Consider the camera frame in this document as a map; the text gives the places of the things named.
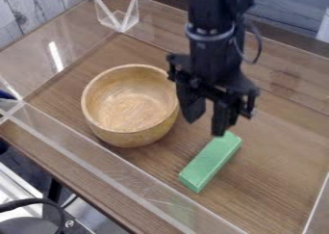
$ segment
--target green foam block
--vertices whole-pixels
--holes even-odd
[[[240,147],[240,138],[226,131],[223,137],[214,138],[201,153],[181,170],[178,179],[181,183],[198,193],[210,181],[218,170],[223,167]]]

